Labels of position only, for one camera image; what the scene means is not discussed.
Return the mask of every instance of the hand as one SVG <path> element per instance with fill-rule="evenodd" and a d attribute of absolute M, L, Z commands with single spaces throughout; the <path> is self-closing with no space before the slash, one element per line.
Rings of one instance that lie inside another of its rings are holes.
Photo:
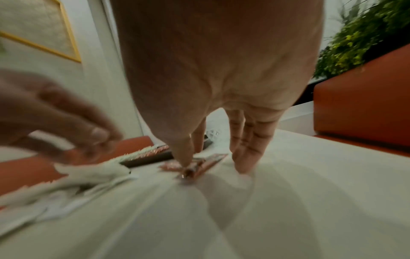
<path fill-rule="evenodd" d="M 96 159 L 122 138 L 96 107 L 41 75 L 0 70 L 0 146 L 35 151 L 57 162 L 70 158 L 53 144 L 29 134 L 41 130 L 65 138 Z"/>
<path fill-rule="evenodd" d="M 187 165 L 206 116 L 225 108 L 235 167 L 249 172 L 314 70 L 323 0 L 112 1 L 136 106 Z"/>

